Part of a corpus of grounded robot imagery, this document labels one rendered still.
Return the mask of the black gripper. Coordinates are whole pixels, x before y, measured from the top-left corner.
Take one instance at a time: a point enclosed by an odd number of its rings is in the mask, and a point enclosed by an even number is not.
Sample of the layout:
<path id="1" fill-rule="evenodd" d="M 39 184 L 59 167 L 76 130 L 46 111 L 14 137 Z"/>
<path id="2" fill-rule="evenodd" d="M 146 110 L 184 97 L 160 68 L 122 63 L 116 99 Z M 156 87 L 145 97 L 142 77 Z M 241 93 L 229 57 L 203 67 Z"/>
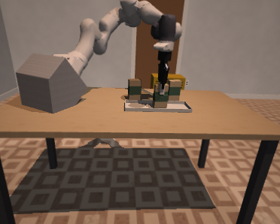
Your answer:
<path id="1" fill-rule="evenodd" d="M 158 64 L 158 81 L 160 84 L 160 95 L 164 95 L 165 92 L 165 83 L 167 83 L 169 73 L 168 61 L 171 61 L 171 57 L 172 51 L 158 51 L 158 60 L 160 60 L 160 64 Z"/>

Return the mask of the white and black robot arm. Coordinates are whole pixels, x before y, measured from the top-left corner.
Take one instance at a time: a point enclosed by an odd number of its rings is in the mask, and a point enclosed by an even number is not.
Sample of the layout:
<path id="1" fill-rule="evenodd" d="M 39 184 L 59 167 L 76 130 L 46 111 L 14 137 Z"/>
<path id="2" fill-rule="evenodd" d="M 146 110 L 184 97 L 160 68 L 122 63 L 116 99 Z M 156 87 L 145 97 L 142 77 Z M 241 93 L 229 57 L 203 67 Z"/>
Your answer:
<path id="1" fill-rule="evenodd" d="M 164 52 L 173 50 L 174 42 L 182 34 L 180 23 L 176 25 L 175 15 L 162 14 L 147 1 L 120 0 L 120 5 L 122 9 L 114 8 L 109 11 L 99 21 L 99 27 L 92 19 L 81 21 L 80 39 L 74 51 L 68 54 L 54 54 L 54 56 L 65 57 L 78 75 L 81 76 L 83 69 L 93 55 L 93 50 L 97 55 L 105 53 L 111 33 L 121 23 L 125 22 L 127 26 L 134 28 L 139 26 L 141 20 L 148 25 L 152 25 L 151 35 L 154 39 L 159 40 L 154 45 L 154 50 Z"/>

